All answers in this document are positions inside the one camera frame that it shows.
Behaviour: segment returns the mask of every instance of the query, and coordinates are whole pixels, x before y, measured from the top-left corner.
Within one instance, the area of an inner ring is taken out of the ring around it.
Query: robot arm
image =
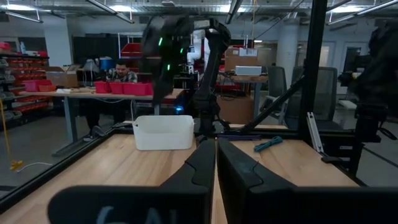
[[[168,17],[160,27],[148,25],[144,31],[142,49],[144,56],[159,54],[161,62],[158,71],[153,71],[154,104],[173,90],[173,77],[177,65],[183,60],[183,52],[189,46],[190,34],[194,30],[205,30],[210,56],[199,89],[193,96],[195,108],[200,113],[200,131],[213,132],[213,121],[220,107],[213,94],[218,76],[221,56],[229,46],[231,34],[216,19],[209,17]]]

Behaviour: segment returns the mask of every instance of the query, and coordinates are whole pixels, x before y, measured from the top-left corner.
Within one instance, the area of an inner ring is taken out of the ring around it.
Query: sneaker
[[[91,130],[91,135],[104,137],[105,132],[101,129],[101,127],[94,126],[93,129]]]
[[[94,136],[92,136],[91,134],[88,134],[83,137],[84,142],[91,142],[92,140],[94,140]]]

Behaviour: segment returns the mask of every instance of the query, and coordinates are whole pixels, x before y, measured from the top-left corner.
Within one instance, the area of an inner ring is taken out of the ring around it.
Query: pillar
[[[71,18],[61,19],[45,16],[44,37],[50,66],[70,65],[73,62],[72,23]]]
[[[299,27],[298,19],[287,19],[279,27],[276,65],[285,68],[287,88],[292,83],[297,43],[299,41]]]

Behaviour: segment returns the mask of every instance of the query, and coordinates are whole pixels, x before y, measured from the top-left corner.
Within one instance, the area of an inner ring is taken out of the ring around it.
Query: ceiling
[[[135,15],[154,14],[209,14],[225,15],[229,11],[229,0],[174,0],[175,7],[164,7],[162,0],[98,0],[107,6],[112,6],[117,11],[127,11],[131,8]],[[332,6],[342,0],[329,0],[328,6]],[[341,17],[360,9],[374,6],[388,0],[352,0],[351,2],[333,11],[333,17]],[[238,10],[239,17],[267,16],[269,18],[285,15],[296,7],[301,0],[243,0]],[[59,14],[89,14],[100,15],[106,12],[86,2],[85,0],[0,0],[3,9],[7,5],[33,6],[40,11],[55,11]],[[312,0],[304,0],[295,9],[300,17],[308,17]],[[34,13],[32,11],[19,11],[21,14]],[[396,17],[398,15],[398,4],[386,9],[374,12],[371,17]]]

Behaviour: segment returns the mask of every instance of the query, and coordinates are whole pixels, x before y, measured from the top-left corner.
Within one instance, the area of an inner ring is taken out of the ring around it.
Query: plaid shirt
[[[116,72],[116,69],[112,68],[109,70],[109,74],[106,76],[106,79],[109,81],[117,81],[117,82],[137,82],[138,78],[137,75],[129,71],[126,76],[121,77]]]

